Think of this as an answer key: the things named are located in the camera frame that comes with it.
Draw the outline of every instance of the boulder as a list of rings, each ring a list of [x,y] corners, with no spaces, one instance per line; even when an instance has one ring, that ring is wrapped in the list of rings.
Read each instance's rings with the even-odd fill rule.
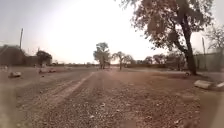
[[[217,87],[217,88],[223,88],[224,87],[224,82],[222,82],[220,84],[217,84],[215,87]]]
[[[54,73],[54,72],[56,72],[56,69],[51,68],[48,72],[49,73]]]
[[[16,77],[21,77],[22,73],[21,72],[11,72],[9,74],[9,78],[16,78]]]
[[[216,91],[223,91],[224,90],[224,82],[215,85],[214,86],[214,90],[216,90]]]
[[[194,86],[198,88],[202,88],[202,89],[211,89],[213,86],[213,83],[209,81],[204,81],[204,80],[197,80],[195,81]]]
[[[45,68],[41,68],[39,69],[39,73],[42,74],[42,73],[48,73],[49,71]]]

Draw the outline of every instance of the tree trunk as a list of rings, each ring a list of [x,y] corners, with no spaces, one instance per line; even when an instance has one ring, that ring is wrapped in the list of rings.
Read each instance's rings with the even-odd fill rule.
[[[222,66],[223,66],[223,49],[221,49],[219,51],[218,58],[219,58],[219,61],[218,61],[217,68],[218,68],[218,71],[221,71],[222,70]]]
[[[180,71],[180,61],[177,61],[177,70]]]
[[[105,69],[105,63],[103,63],[103,69]]]
[[[185,57],[186,57],[186,61],[187,61],[188,70],[191,72],[192,75],[197,75],[193,54],[188,52],[185,55]]]
[[[182,30],[184,33],[184,38],[186,40],[186,45],[187,45],[187,51],[185,52],[185,57],[187,60],[188,69],[192,75],[197,75],[193,50],[192,50],[192,46],[191,46],[191,29],[188,24],[188,19],[187,19],[186,14],[184,14],[183,19],[180,20],[180,25],[182,27]]]
[[[120,70],[122,69],[122,63],[120,62]]]
[[[102,64],[100,64],[100,69],[102,69],[103,68],[103,66],[102,66]]]

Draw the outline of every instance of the white rock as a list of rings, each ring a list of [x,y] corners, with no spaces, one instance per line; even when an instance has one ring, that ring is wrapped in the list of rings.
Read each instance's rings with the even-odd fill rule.
[[[106,105],[106,104],[105,104],[105,103],[103,103],[103,104],[102,104],[102,105],[100,105],[100,106],[101,106],[101,107],[105,107],[105,105]]]
[[[92,119],[92,118],[94,118],[94,117],[95,117],[94,115],[91,115],[89,118]]]
[[[15,78],[15,77],[20,77],[21,75],[22,75],[21,72],[11,72],[11,73],[9,74],[9,77],[11,77],[11,78]]]
[[[5,66],[4,68],[5,68],[5,70],[7,70],[8,69],[8,66]]]
[[[174,121],[174,124],[178,124],[178,123],[179,123],[179,120]]]
[[[203,81],[203,80],[197,80],[194,85],[195,87],[203,88],[203,89],[209,89],[212,86],[212,82],[209,81]]]
[[[45,68],[39,69],[39,73],[48,73],[49,71]]]
[[[222,88],[222,87],[224,87],[224,82],[222,82],[222,83],[216,85],[215,87],[217,87],[217,88]]]
[[[17,127],[21,127],[21,124],[18,123],[18,124],[16,124],[16,126],[17,126]]]

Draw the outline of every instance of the ground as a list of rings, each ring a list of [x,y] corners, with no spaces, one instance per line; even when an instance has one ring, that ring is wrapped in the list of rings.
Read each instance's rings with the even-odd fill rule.
[[[205,103],[217,103],[217,93],[195,88],[199,78],[184,73],[116,68],[21,71],[21,78],[9,79],[7,71],[0,74],[0,123],[5,127],[198,128],[203,109],[209,109],[209,115],[214,112]]]

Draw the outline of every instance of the gravel road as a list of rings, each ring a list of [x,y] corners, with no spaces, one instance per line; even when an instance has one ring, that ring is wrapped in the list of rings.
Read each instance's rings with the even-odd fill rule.
[[[204,93],[193,80],[115,69],[5,83],[7,103],[2,100],[0,112],[6,110],[5,122],[13,128],[197,128]]]

